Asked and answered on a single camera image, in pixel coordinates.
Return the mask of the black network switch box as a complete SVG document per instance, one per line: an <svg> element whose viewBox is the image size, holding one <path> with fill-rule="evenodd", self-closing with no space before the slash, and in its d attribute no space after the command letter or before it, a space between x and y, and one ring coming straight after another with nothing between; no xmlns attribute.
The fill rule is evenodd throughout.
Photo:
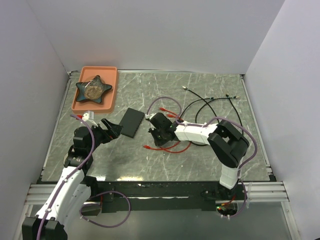
<svg viewBox="0 0 320 240"><path fill-rule="evenodd" d="M122 126L121 134L133 139L144 117L143 112L129 107L119 123Z"/></svg>

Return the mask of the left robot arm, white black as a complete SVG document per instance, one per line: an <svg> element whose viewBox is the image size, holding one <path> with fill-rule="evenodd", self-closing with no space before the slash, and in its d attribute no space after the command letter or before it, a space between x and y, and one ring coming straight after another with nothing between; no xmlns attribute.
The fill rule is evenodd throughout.
<svg viewBox="0 0 320 240"><path fill-rule="evenodd" d="M103 118L101 123L76 117L82 126L73 132L73 144L50 196L35 216L27 216L21 227L24 240L66 240L68 226L86 201L99 195L98 181L87 173L93 152L101 144L117 139L122 126Z"/></svg>

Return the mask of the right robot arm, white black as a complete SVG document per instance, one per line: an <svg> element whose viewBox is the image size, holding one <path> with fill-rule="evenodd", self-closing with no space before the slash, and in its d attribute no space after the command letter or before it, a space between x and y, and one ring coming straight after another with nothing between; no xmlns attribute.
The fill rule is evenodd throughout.
<svg viewBox="0 0 320 240"><path fill-rule="evenodd" d="M211 146L222 164L218 193L223 199L236 194L238 171L250 146L249 141L229 121L222 119L216 124L196 124L188 121L170 121L163 113L147 114L146 120L154 144L162 147L168 142L195 142Z"/></svg>

